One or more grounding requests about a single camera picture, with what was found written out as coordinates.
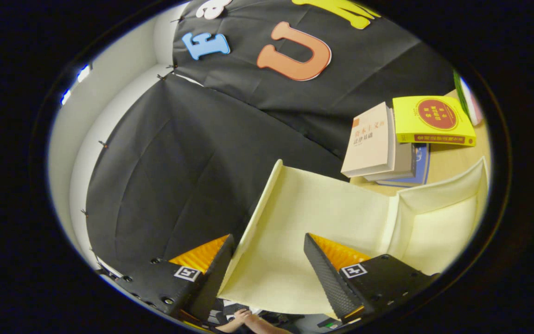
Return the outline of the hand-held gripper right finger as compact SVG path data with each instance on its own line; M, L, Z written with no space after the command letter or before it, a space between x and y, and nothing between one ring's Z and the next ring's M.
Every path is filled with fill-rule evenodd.
M368 257L314 233L305 234L303 250L343 324L370 321L402 306L439 275L427 275L390 254Z

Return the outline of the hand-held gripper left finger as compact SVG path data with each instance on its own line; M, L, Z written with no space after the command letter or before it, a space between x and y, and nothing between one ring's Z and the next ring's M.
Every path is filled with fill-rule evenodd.
M224 235L171 260L154 258L117 280L147 306L178 321L208 321L235 251L235 238Z

